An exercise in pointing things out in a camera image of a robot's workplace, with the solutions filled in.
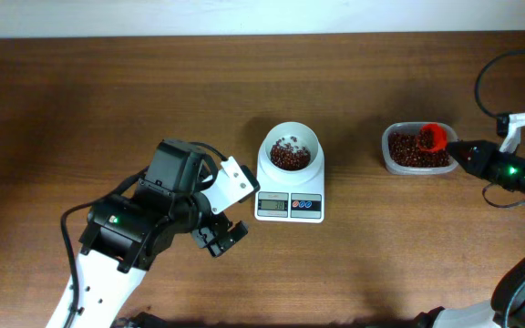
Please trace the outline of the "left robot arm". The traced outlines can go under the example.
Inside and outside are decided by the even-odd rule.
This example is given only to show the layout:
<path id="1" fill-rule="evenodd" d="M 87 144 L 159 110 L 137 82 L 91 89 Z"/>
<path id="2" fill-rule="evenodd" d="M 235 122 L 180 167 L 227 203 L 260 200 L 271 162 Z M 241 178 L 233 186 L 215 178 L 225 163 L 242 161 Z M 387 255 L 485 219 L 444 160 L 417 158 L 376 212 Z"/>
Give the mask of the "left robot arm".
<path id="1" fill-rule="evenodd" d="M 75 251 L 67 210 L 60 219 L 69 262 L 67 287 L 50 327 L 109 327 L 175 236 L 189 234 L 222 256 L 248 232 L 224 214 L 260 189 L 250 169 L 201 142 L 164 139 L 150 164 L 107 195 L 82 204 L 87 226 Z"/>

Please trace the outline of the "orange measuring scoop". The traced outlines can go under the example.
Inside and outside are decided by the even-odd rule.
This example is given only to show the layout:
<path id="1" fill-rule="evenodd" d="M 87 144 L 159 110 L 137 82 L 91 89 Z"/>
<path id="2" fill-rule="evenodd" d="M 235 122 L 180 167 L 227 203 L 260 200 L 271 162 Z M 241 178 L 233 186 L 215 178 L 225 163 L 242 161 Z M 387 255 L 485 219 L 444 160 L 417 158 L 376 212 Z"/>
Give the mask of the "orange measuring scoop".
<path id="1" fill-rule="evenodd" d="M 417 147 L 419 150 L 435 153 L 444 150 L 448 144 L 448 134 L 437 123 L 423 126 L 417 134 Z"/>

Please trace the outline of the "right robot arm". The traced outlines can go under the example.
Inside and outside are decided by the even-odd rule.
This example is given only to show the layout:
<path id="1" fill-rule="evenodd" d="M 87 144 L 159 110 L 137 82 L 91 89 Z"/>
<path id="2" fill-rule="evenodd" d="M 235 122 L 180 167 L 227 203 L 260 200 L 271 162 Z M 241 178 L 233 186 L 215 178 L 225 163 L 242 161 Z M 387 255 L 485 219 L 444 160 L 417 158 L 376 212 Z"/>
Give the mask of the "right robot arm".
<path id="1" fill-rule="evenodd" d="M 490 187 L 525 195 L 525 159 L 501 152 L 495 143 L 455 141 L 448 154 L 468 174 L 487 181 Z M 516 203 L 525 204 L 525 199 Z M 525 327 L 525 257 L 499 281 L 492 297 L 462 309 L 437 307 L 420 313 L 411 327 Z"/>

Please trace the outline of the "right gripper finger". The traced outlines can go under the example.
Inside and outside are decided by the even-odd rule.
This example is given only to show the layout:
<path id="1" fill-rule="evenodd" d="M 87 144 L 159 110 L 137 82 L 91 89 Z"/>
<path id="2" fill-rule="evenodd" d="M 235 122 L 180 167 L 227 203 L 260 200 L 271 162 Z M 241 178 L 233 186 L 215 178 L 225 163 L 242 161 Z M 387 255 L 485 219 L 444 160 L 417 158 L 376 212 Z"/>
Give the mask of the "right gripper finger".
<path id="1" fill-rule="evenodd" d="M 489 162 L 491 159 L 490 152 L 457 152 L 452 153 L 451 157 L 468 174 L 480 179 L 486 179 L 488 177 Z"/>
<path id="2" fill-rule="evenodd" d="M 497 148 L 496 143 L 486 140 L 460 140 L 449 142 L 446 151 L 453 159 L 482 159 L 489 157 Z"/>

